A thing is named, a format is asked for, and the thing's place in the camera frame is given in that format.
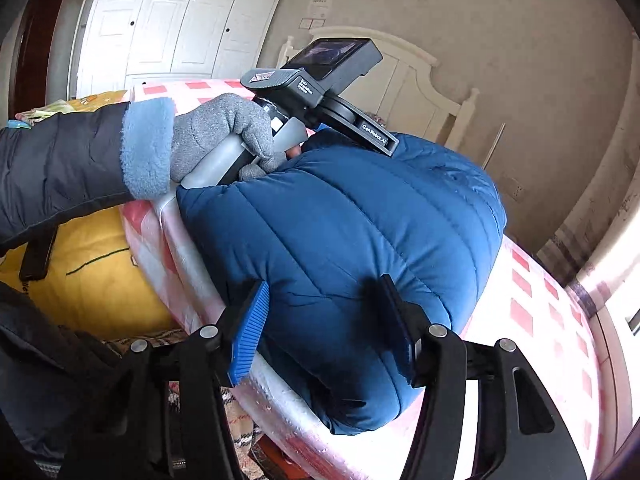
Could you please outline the black sleeve left forearm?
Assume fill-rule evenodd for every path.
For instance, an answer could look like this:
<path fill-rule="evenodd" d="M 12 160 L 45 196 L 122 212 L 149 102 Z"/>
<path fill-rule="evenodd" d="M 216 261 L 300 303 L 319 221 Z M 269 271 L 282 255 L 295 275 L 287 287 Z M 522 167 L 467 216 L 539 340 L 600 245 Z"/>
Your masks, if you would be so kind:
<path fill-rule="evenodd" d="M 1 130 L 1 251 L 43 231 L 170 187 L 168 98 L 56 114 Z"/>

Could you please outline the grey gloved left hand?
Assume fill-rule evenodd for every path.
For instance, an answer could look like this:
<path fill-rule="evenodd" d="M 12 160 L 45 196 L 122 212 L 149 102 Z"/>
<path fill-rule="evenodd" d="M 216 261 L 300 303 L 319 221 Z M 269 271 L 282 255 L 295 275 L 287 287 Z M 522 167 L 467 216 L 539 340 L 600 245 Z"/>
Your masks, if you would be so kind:
<path fill-rule="evenodd" d="M 242 181 L 270 174 L 287 160 L 302 154 L 300 145 L 287 151 L 273 147 L 271 120 L 253 101 L 225 93 L 189 113 L 175 117 L 171 141 L 170 177 L 180 182 L 227 136 L 240 136 L 257 162 L 240 170 Z"/>

